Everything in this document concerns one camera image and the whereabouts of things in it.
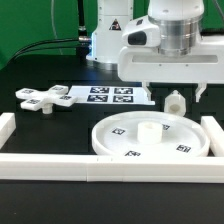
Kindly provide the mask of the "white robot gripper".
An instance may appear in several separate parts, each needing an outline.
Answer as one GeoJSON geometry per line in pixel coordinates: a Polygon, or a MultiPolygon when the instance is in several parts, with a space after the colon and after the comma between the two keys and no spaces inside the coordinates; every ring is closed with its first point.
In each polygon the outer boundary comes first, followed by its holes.
{"type": "Polygon", "coordinates": [[[195,90],[195,101],[199,102],[207,84],[224,84],[224,36],[205,36],[184,56],[124,47],[119,54],[118,76],[123,81],[142,82],[148,100],[152,95],[148,82],[199,83],[195,90]]]}

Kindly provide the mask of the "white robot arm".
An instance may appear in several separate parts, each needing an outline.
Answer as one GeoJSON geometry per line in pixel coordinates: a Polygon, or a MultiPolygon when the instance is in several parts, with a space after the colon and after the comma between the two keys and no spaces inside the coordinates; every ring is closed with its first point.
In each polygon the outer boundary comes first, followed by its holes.
{"type": "Polygon", "coordinates": [[[144,88],[193,83],[200,96],[209,84],[224,84],[224,36],[200,33],[203,0],[150,0],[138,19],[133,1],[97,0],[89,63],[144,88]]]}

